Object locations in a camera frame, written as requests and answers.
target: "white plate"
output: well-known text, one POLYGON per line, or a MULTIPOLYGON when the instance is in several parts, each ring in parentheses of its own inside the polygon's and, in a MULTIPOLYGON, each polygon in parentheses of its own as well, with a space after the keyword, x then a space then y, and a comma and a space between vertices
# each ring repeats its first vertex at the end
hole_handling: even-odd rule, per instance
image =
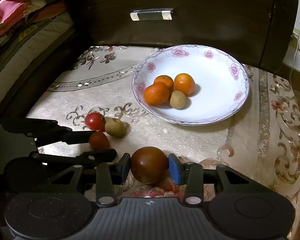
POLYGON ((242 107, 249 94, 249 80, 242 65, 227 53, 207 46, 180 45, 146 58, 133 75, 132 91, 141 107, 157 118, 181 125, 205 125, 224 120, 242 107), (174 79, 180 73, 191 75, 196 83, 183 109, 145 102, 143 91, 157 76, 174 79))

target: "silver screw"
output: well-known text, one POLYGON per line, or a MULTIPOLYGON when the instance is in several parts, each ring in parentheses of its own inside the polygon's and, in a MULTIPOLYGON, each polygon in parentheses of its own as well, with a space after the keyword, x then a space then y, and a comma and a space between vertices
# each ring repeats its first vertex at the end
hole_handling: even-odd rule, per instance
POLYGON ((32 158, 38 159, 40 157, 40 154, 39 153, 34 153, 31 156, 32 156, 32 158))
POLYGON ((109 205, 114 202, 114 199, 113 199, 113 197, 105 196, 105 197, 99 198, 99 202, 103 205, 109 205))
POLYGON ((192 197, 187 197, 186 202, 188 204, 191 204, 191 205, 196 205, 196 204, 199 204, 201 202, 201 199, 198 198, 198 197, 192 196, 192 197))

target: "beige tablecloth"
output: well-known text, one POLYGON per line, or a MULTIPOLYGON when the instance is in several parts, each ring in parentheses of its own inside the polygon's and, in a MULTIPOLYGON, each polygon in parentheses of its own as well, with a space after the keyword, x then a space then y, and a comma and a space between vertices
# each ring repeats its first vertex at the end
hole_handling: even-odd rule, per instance
MULTIPOLYGON (((155 146, 204 168, 215 168, 219 163, 229 165, 292 202, 296 219, 289 238, 293 239, 300 222, 300 113, 289 83, 263 70, 244 66, 250 79, 250 95, 237 114, 207 126, 173 125, 147 114, 131 90, 134 70, 157 50, 124 46, 89 48, 70 71, 57 78, 28 117, 54 119, 59 125, 83 130, 86 114, 98 111, 121 119, 128 127, 125 138, 109 137, 119 156, 125 152, 132 154, 144 146, 155 146)), ((86 150, 88 144, 62 142, 40 149, 46 154, 62 156, 77 156, 86 150)), ((126 185, 116 187, 116 191, 118 197, 168 196, 181 191, 170 184, 137 190, 141 186, 130 175, 126 185)), ((209 200, 213 197, 213 187, 205 187, 204 193, 209 200)))

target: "red tomato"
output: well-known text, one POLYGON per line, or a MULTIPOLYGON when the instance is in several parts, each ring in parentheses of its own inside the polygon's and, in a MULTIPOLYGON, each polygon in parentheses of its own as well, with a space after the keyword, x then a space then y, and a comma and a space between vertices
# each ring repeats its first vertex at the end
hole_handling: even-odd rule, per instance
POLYGON ((95 112, 87 114, 84 123, 91 130, 104 131, 106 120, 102 114, 95 112))
POLYGON ((107 150, 110 147, 107 136, 101 131, 97 131, 90 136, 89 144, 92 150, 107 150))

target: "metal handle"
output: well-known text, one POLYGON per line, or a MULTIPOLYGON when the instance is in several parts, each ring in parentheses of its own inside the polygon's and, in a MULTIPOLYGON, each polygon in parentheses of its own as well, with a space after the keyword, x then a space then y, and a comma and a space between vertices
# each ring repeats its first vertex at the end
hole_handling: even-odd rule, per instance
POLYGON ((147 9, 147 10, 136 10, 130 13, 132 21, 143 21, 143 20, 172 20, 173 9, 147 9))

